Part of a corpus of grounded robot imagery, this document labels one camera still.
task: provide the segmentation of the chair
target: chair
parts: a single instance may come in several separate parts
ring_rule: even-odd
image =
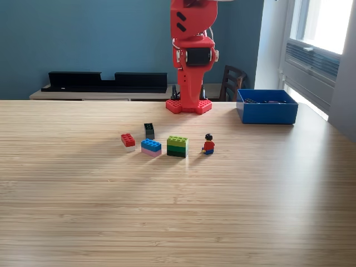
[[[220,102],[226,102],[226,94],[228,102],[236,102],[238,99],[238,89],[241,89],[246,79],[247,74],[233,66],[225,66],[224,79],[221,85]]]

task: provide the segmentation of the blue box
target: blue box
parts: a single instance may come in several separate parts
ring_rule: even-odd
[[[141,142],[141,147],[150,150],[152,152],[158,152],[162,150],[162,145],[161,143],[158,143],[156,141],[150,140],[150,139],[145,139]]]
[[[245,99],[257,103],[245,103]],[[286,102],[263,103],[264,101]],[[236,104],[243,123],[253,124],[295,124],[298,103],[283,90],[238,90]]]

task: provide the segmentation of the red robot arm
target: red robot arm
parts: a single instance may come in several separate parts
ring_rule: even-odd
[[[212,108],[211,101],[200,99],[200,91],[205,72],[219,59],[214,41],[207,36],[217,17],[217,1],[171,0],[173,62],[180,85],[180,99],[166,103],[173,113],[203,114]]]

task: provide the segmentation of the lego brick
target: lego brick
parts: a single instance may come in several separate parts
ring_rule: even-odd
[[[144,153],[144,154],[147,154],[151,157],[158,157],[159,155],[162,154],[162,150],[158,150],[157,152],[153,152],[153,151],[150,151],[148,149],[145,149],[143,147],[141,147],[141,152]]]
[[[154,129],[154,125],[152,123],[145,123],[145,136],[146,139],[155,139],[155,129]]]
[[[146,135],[146,139],[154,140],[155,139],[155,135]]]
[[[167,146],[167,150],[169,150],[169,151],[174,151],[174,152],[187,153],[187,152],[188,152],[188,147]]]
[[[141,142],[141,147],[150,150],[152,152],[157,152],[162,149],[162,145],[156,141],[146,139]]]
[[[180,146],[180,147],[187,147],[189,145],[188,138],[179,137],[179,136],[170,136],[167,139],[168,146]]]
[[[126,152],[134,152],[136,151],[136,146],[124,146]]]
[[[175,151],[167,151],[168,156],[173,156],[173,157],[187,157],[188,154],[182,153],[182,152],[175,152]]]
[[[126,147],[136,145],[135,139],[129,133],[121,135],[121,141],[123,142],[123,145]]]

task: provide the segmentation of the blue plastic bin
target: blue plastic bin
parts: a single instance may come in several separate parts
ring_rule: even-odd
[[[257,104],[244,103],[245,99]],[[264,101],[286,101],[284,104]],[[253,124],[295,124],[298,103],[283,90],[238,90],[237,108],[243,123]]]

